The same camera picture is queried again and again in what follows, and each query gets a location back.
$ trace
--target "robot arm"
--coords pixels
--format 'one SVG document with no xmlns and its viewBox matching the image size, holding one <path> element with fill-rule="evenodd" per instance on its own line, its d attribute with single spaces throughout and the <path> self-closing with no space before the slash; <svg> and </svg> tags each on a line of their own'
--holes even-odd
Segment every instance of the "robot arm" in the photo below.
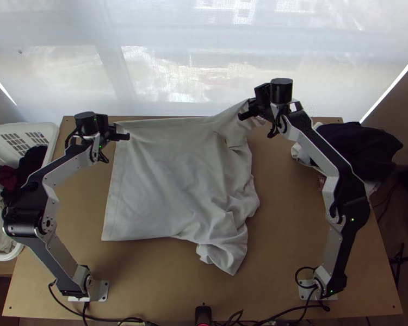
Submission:
<svg viewBox="0 0 408 326">
<path fill-rule="evenodd" d="M 129 140 L 130 135 L 117 134 L 107 115 L 84 112 L 75 120 L 76 129 L 65 142 L 65 155 L 29 176 L 3 213 L 3 229 L 38 256 L 69 300 L 105 301 L 109 283 L 93 280 L 89 268 L 74 260 L 56 234 L 59 199 L 54 188 L 81 168 L 98 161 L 108 163 L 101 150 L 110 141 Z"/>
<path fill-rule="evenodd" d="M 306 299 L 314 284 L 312 300 L 327 298 L 343 291 L 344 274 L 355 235 L 370 215 L 370 205 L 363 181 L 351 165 L 312 127 L 312 121 L 299 101 L 292 99 L 293 81 L 276 78 L 255 88 L 256 98 L 249 101 L 249 111 L 239 114 L 240 120 L 260 116 L 273 124 L 268 137 L 278 133 L 297 142 L 326 176 L 322 190 L 326 220 L 330 227 L 322 258 L 312 280 L 304 280 L 300 297 Z"/>
</svg>

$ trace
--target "laundry basket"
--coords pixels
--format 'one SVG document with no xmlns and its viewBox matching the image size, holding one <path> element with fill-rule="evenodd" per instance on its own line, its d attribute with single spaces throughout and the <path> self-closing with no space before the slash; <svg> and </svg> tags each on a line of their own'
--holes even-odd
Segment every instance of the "laundry basket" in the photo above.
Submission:
<svg viewBox="0 0 408 326">
<path fill-rule="evenodd" d="M 42 166 L 50 163 L 58 137 L 59 128 L 51 122 L 46 123 L 8 123 L 0 125 L 0 165 L 18 167 L 21 157 L 34 146 L 48 146 Z M 6 254 L 0 253 L 0 261 L 11 260 L 18 256 L 23 245 L 17 243 Z"/>
</svg>

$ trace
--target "power cord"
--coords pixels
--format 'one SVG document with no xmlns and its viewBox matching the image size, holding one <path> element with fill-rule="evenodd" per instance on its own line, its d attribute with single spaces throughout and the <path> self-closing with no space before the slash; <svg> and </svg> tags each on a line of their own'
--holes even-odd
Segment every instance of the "power cord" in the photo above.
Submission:
<svg viewBox="0 0 408 326">
<path fill-rule="evenodd" d="M 97 322 L 118 323 L 118 326 L 121 325 L 121 324 L 123 324 L 123 323 L 125 323 L 125 322 L 145 323 L 145 324 L 147 324 L 148 326 L 159 326 L 159 325 L 156 324 L 156 323 L 153 323 L 153 322 L 150 322 L 150 321 L 145 321 L 145 320 L 143 320 L 143 319 L 141 319 L 141 318 L 137 318 L 137 317 L 127 317 L 127 318 L 124 318 L 124 319 L 106 319 L 106 318 L 98 318 L 98 317 L 94 317 L 94 316 L 89 316 L 89 315 L 86 314 L 86 310 L 87 310 L 88 307 L 89 307 L 89 302 L 85 302 L 85 303 L 84 303 L 82 313 L 77 312 L 77 311 L 74 311 L 74 310 L 68 308 L 68 307 L 67 307 L 66 305 L 64 305 L 62 302 L 60 302 L 59 299 L 54 295 L 53 290 L 52 290 L 52 287 L 53 287 L 53 285 L 56 284 L 56 281 L 57 281 L 57 280 L 54 280 L 53 282 L 51 282 L 51 283 L 48 285 L 48 290 L 49 290 L 51 296 L 53 297 L 53 299 L 54 299 L 60 306 L 62 306 L 62 308 L 64 308 L 65 310 L 69 311 L 70 313 L 72 313 L 72 314 L 74 314 L 74 315 L 76 315 L 76 316 L 81 317 L 85 326 L 88 326 L 88 323 L 87 323 L 86 319 L 90 319 L 90 320 L 97 321 Z"/>
<path fill-rule="evenodd" d="M 376 208 L 376 207 L 379 207 L 379 206 L 383 205 L 383 203 L 385 203 L 385 202 L 387 203 L 385 205 L 385 208 L 382 211 L 381 215 L 376 219 L 376 222 L 378 224 L 379 224 L 379 222 L 381 222 L 382 218 L 384 217 L 385 213 L 387 212 L 388 206 L 389 206 L 391 198 L 392 198 L 392 195 L 394 194 L 394 191 L 398 188 L 399 184 L 400 184 L 400 182 L 396 181 L 396 183 L 393 185 L 393 187 L 389 190 L 389 192 L 388 192 L 387 196 L 385 197 L 385 199 L 382 202 L 380 202 L 379 204 L 373 206 L 373 208 Z"/>
<path fill-rule="evenodd" d="M 310 286 L 305 286 L 305 285 L 302 285 L 302 283 L 300 283 L 300 281 L 298 280 L 298 274 L 299 274 L 299 272 L 301 272 L 301 271 L 303 271 L 305 269 L 310 269 L 313 272 L 316 270 L 313 267 L 305 266 L 305 267 L 301 267 L 300 269 L 298 269 L 295 272 L 295 282 L 296 282 L 296 284 L 298 284 L 300 287 L 303 287 L 304 289 L 311 289 L 311 292 L 308 295 L 308 298 L 307 298 L 307 301 L 306 301 L 305 305 L 287 309 L 287 310 L 285 310 L 283 312 L 280 312 L 279 314 L 273 315 L 270 318 L 267 318 L 267 319 L 264 319 L 264 320 L 258 321 L 258 322 L 257 321 L 241 321 L 240 318 L 242 317 L 242 314 L 243 314 L 243 309 L 242 309 L 242 310 L 239 310 L 239 311 L 235 312 L 234 314 L 232 314 L 225 323 L 221 324 L 221 323 L 215 322 L 215 325 L 216 326 L 234 326 L 234 325 L 237 324 L 237 325 L 240 325 L 240 326 L 247 326 L 244 323 L 248 322 L 248 323 L 253 323 L 253 325 L 251 325 L 251 326 L 262 326 L 262 325 L 264 325 L 266 323 L 269 323 L 269 322 L 277 322 L 278 318 L 280 318 L 283 315 L 288 314 L 289 312 L 296 311 L 296 310 L 303 310 L 301 317 L 299 317 L 295 322 L 291 323 L 291 325 L 296 325 L 296 324 L 298 324 L 299 322 L 301 322 L 304 319 L 305 314 L 307 313 L 307 310 L 309 308 L 322 308 L 326 312 L 331 311 L 331 308 L 328 307 L 327 305 L 324 305 L 322 303 L 322 301 L 319 301 L 318 302 L 319 304 L 309 305 L 311 297 L 313 296 L 314 292 L 317 290 L 318 286 L 316 284 L 310 285 Z"/>
<path fill-rule="evenodd" d="M 298 269 L 295 272 L 296 284 L 298 284 L 300 287 L 303 287 L 305 289 L 311 289 L 311 292 L 308 295 L 308 298 L 307 298 L 307 301 L 306 301 L 305 305 L 287 309 L 287 310 L 285 310 L 283 312 L 280 312 L 279 314 L 273 315 L 272 317 L 270 317 L 268 319 L 264 319 L 262 321 L 241 321 L 240 318 L 242 317 L 242 314 L 243 314 L 243 309 L 242 309 L 242 310 L 239 310 L 239 311 L 235 312 L 234 314 L 232 314 L 225 323 L 221 324 L 221 323 L 215 322 L 215 325 L 216 326 L 234 326 L 234 325 L 237 324 L 239 326 L 262 326 L 263 324 L 266 324 L 268 322 L 276 322 L 278 318 L 280 318 L 283 315 L 288 314 L 289 312 L 296 311 L 296 310 L 303 310 L 301 317 L 299 317 L 298 320 L 296 320 L 294 323 L 292 323 L 292 325 L 295 325 L 295 324 L 298 324 L 300 321 L 302 321 L 304 319 L 305 314 L 307 313 L 307 310 L 309 308 L 322 308 L 326 312 L 331 311 L 331 308 L 328 307 L 327 305 L 323 304 L 322 301 L 319 301 L 318 302 L 319 304 L 316 304 L 316 305 L 309 305 L 310 299 L 313 296 L 313 293 L 318 288 L 318 286 L 316 284 L 310 285 L 310 286 L 305 286 L 305 285 L 302 285 L 300 283 L 300 281 L 298 281 L 299 272 L 301 272 L 301 271 L 303 271 L 305 269 L 310 269 L 313 272 L 316 270 L 313 267 L 305 266 L 305 267 L 301 267 L 300 269 Z M 65 310 L 69 311 L 70 313 L 72 313 L 72 314 L 74 314 L 76 316 L 81 317 L 85 326 L 88 326 L 88 322 L 86 321 L 87 319 L 90 319 L 90 320 L 93 320 L 93 321 L 98 321 L 98 322 L 118 323 L 118 326 L 120 326 L 120 325 L 122 325 L 123 323 L 126 323 L 126 322 L 145 323 L 148 326 L 159 326 L 156 323 L 153 323 L 153 322 L 150 322 L 150 321 L 144 321 L 143 319 L 137 318 L 137 317 L 127 317 L 127 318 L 124 318 L 124 319 L 106 319 L 106 318 L 98 318 L 98 317 L 94 317 L 94 316 L 89 316 L 89 315 L 86 314 L 86 311 L 87 311 L 87 309 L 89 307 L 89 302 L 84 303 L 82 313 L 74 311 L 74 310 L 68 308 L 62 302 L 60 302 L 59 299 L 54 295 L 52 287 L 56 284 L 56 281 L 57 280 L 54 280 L 53 282 L 51 282 L 48 285 L 48 290 L 49 290 L 51 296 L 53 297 L 53 299 L 62 308 L 64 308 Z"/>
</svg>

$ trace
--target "wooden tabletop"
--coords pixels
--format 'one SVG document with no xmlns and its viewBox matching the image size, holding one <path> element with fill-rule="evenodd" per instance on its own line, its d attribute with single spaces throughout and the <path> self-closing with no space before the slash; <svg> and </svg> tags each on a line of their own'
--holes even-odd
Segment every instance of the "wooden tabletop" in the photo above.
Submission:
<svg viewBox="0 0 408 326">
<path fill-rule="evenodd" d="M 133 117 L 112 117 L 111 122 Z M 338 118 L 319 118 L 323 123 Z M 64 141 L 74 129 L 64 117 L 54 159 L 64 153 Z M 205 302 L 215 320 L 226 320 L 244 309 L 242 319 L 264 319 L 304 305 L 294 281 L 302 266 L 321 263 L 327 222 L 318 173 L 290 156 L 292 142 L 281 135 L 266 138 L 269 126 L 248 138 L 252 173 L 260 207 L 247 220 L 248 253 L 232 277 L 199 260 L 196 244 L 171 238 L 102 242 L 104 209 L 112 163 L 79 171 L 57 187 L 60 199 L 57 233 L 79 264 L 97 279 L 110 280 L 108 300 L 91 303 L 89 314 L 102 318 L 140 316 L 154 322 L 191 321 L 195 307 Z M 115 146 L 103 151 L 112 161 Z M 307 318 L 401 314 L 399 297 L 378 225 L 372 213 L 357 234 L 347 265 L 348 284 L 329 302 L 331 312 L 309 309 Z M 35 318 L 78 316 L 60 307 L 47 284 L 54 277 L 28 249 L 18 257 L 3 315 Z M 81 311 L 82 304 L 62 302 Z M 289 318 L 298 318 L 296 311 Z"/>
</svg>

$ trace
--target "white curtain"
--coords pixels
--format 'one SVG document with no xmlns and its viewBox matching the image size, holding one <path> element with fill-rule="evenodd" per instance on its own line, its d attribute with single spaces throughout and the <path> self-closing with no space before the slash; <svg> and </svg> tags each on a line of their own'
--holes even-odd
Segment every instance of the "white curtain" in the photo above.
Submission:
<svg viewBox="0 0 408 326">
<path fill-rule="evenodd" d="M 0 0 L 0 82 L 28 121 L 212 115 L 275 77 L 359 120 L 408 63 L 408 0 Z"/>
</svg>

